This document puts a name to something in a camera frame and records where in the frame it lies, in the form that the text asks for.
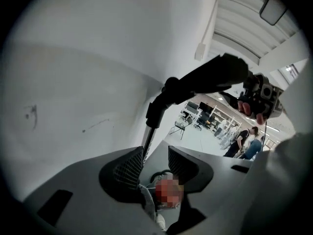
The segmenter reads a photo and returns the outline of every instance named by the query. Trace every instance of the floor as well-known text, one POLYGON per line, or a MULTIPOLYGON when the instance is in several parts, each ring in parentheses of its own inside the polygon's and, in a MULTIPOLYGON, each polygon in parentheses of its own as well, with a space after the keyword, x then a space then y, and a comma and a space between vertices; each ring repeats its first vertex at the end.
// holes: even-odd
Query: floor
POLYGON ((205 128, 200 130, 199 128, 190 125, 186 127, 182 140, 180 140, 180 138, 180 131, 177 131, 173 134, 168 134, 164 141, 173 146, 182 146, 213 155, 223 156, 226 152, 226 150, 221 150, 221 146, 219 145, 221 140, 215 138, 213 133, 205 128))

